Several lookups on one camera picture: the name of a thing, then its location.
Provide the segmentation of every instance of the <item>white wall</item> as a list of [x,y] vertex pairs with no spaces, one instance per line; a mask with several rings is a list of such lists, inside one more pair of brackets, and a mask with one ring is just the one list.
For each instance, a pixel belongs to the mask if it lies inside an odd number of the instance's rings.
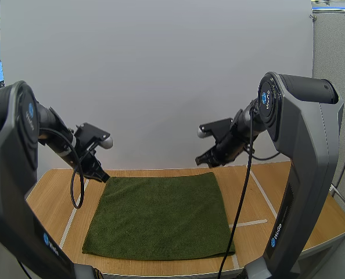
[[[311,76],[310,13],[309,0],[4,0],[5,82],[26,80],[70,127],[109,131],[106,169],[195,167],[214,143],[198,126],[245,108],[267,71]],[[266,133],[255,146],[275,152]],[[39,152],[39,176],[67,167]]]

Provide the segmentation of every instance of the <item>green mat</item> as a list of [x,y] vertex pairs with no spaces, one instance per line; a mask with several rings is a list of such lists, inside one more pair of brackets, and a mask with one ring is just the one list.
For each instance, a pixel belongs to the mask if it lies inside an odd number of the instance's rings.
[[112,177],[82,252],[135,260],[216,257],[224,255],[230,233],[213,173]]

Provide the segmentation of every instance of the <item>blue logo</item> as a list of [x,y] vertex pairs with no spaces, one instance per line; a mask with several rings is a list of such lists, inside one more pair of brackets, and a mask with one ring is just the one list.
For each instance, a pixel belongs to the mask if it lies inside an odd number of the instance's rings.
[[33,105],[32,103],[29,103],[28,105],[28,111],[29,111],[29,116],[33,118]]
[[261,101],[262,103],[265,103],[267,101],[267,95],[265,94],[265,92],[263,92],[263,94],[261,95]]
[[44,241],[45,241],[46,245],[49,246],[49,237],[47,236],[46,233],[44,233]]

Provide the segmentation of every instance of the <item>gray panel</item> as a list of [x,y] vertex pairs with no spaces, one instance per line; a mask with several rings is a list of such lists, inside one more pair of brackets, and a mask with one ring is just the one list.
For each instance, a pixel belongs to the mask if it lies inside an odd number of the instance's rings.
[[[313,76],[327,78],[334,83],[344,99],[342,129],[340,131],[339,161],[335,183],[345,161],[345,15],[318,14],[314,24],[314,69]],[[345,172],[339,185],[345,196]],[[335,199],[345,211],[345,205],[336,195]],[[319,272],[316,279],[345,278],[345,240]]]

